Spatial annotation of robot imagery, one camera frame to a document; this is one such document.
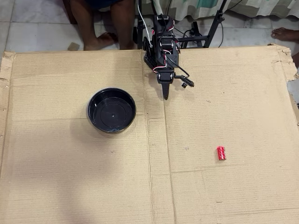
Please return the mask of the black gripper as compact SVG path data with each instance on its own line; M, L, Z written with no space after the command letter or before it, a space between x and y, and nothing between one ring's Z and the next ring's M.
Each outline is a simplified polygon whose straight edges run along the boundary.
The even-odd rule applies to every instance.
M174 71L159 71L157 73L157 82L162 84L163 98L165 100L169 97L169 87L170 84L173 83L174 76Z

